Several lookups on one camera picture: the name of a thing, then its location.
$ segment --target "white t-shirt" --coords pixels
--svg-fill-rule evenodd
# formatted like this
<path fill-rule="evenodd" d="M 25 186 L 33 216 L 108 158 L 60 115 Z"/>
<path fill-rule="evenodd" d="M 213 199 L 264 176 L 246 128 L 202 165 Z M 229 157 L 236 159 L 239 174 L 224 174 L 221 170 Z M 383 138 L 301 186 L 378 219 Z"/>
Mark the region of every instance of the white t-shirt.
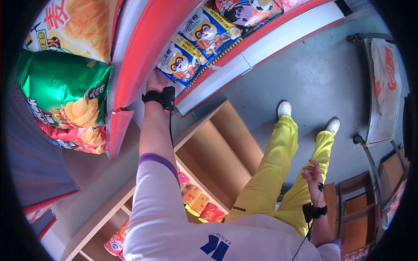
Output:
<path fill-rule="evenodd" d="M 292 226 L 264 214 L 189 223 L 176 170 L 152 154 L 140 158 L 126 231 L 123 253 L 129 261 L 291 261 L 304 240 Z M 340 249 L 334 243 L 316 248 L 305 240 L 294 260 L 339 261 Z"/>

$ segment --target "black cable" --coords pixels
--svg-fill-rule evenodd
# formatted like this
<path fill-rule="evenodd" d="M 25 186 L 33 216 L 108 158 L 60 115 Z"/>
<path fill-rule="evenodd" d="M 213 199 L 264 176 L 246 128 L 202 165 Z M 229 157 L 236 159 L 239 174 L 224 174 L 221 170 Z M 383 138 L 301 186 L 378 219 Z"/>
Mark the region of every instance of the black cable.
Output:
<path fill-rule="evenodd" d="M 299 250 L 301 249 L 302 244 L 305 242 L 305 239 L 307 239 L 307 238 L 308 238 L 308 235 L 306 235 L 306 236 L 305 236 L 305 238 L 302 240 L 302 243 L 301 243 L 301 245 L 299 246 L 298 250 L 296 251 L 295 255 L 293 256 L 292 261 L 295 259 L 296 255 L 299 253 Z"/>
<path fill-rule="evenodd" d="M 172 145 L 172 146 L 173 146 L 173 148 L 174 148 L 174 143 L 173 143 L 173 134 L 171 133 L 171 111 L 170 111 L 170 120 L 169 120 L 169 123 L 168 123 L 168 127 L 169 127 L 169 129 L 170 129 L 171 145 Z"/>

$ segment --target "gray floor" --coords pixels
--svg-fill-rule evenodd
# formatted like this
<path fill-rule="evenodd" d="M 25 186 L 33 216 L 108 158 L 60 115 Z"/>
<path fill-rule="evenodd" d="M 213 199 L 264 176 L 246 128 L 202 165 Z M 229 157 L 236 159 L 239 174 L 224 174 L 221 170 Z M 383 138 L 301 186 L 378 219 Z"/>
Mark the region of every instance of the gray floor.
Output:
<path fill-rule="evenodd" d="M 310 158 L 315 136 L 327 121 L 338 117 L 341 127 L 335 136 L 326 183 L 340 182 L 371 170 L 362 148 L 354 149 L 352 137 L 366 137 L 370 109 L 370 80 L 361 44 L 348 44 L 345 37 L 357 32 L 388 33 L 378 15 L 362 17 L 334 25 L 303 42 L 288 48 L 245 74 L 223 91 L 194 110 L 202 117 L 225 99 L 229 99 L 253 134 L 260 148 L 267 146 L 277 121 L 280 100 L 292 103 L 292 117 L 298 124 L 299 149 L 285 180 L 293 184 L 300 168 Z M 403 65 L 400 65 L 402 95 L 408 93 Z M 398 120 L 395 136 L 402 143 L 402 120 Z M 370 148 L 378 164 L 390 153 L 390 143 Z"/>

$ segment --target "purple sleeve trim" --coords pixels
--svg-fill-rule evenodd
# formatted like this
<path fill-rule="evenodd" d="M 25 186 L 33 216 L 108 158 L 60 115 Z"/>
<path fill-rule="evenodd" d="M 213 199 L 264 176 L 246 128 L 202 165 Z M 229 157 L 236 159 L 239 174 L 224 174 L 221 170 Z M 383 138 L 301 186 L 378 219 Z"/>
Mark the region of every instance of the purple sleeve trim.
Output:
<path fill-rule="evenodd" d="M 338 247 L 341 247 L 341 240 L 339 240 L 339 239 L 337 238 L 337 239 L 334 239 L 334 240 L 333 240 L 333 241 L 331 241 L 331 242 L 327 242 L 327 243 L 322 243 L 322 244 L 316 245 L 316 248 L 318 248 L 318 247 L 320 247 L 320 246 L 322 246 L 322 245 L 325 245 L 325 244 L 329 244 L 329 243 L 333 243 L 333 244 L 336 244 Z"/>
<path fill-rule="evenodd" d="M 142 162 L 147 161 L 147 160 L 156 161 L 166 166 L 174 174 L 174 176 L 176 177 L 178 186 L 180 186 L 180 182 L 178 181 L 177 170 L 175 169 L 175 167 L 173 166 L 171 162 L 169 162 L 167 159 L 161 156 L 158 156 L 157 154 L 146 153 L 146 154 L 143 154 L 141 157 L 139 157 L 138 167 L 141 165 Z"/>

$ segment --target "white sneaker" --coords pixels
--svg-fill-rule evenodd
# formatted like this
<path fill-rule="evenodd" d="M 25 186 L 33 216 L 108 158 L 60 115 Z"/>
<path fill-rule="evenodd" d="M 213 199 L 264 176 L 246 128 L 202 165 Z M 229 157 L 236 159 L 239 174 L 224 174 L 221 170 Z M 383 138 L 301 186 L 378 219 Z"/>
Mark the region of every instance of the white sneaker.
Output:
<path fill-rule="evenodd" d="M 292 114 L 292 106 L 288 101 L 281 101 L 279 103 L 279 107 L 277 108 L 277 117 L 280 117 L 282 114 L 287 114 L 291 116 Z"/>
<path fill-rule="evenodd" d="M 332 118 L 325 126 L 325 130 L 335 135 L 339 129 L 339 119 L 337 117 Z"/>

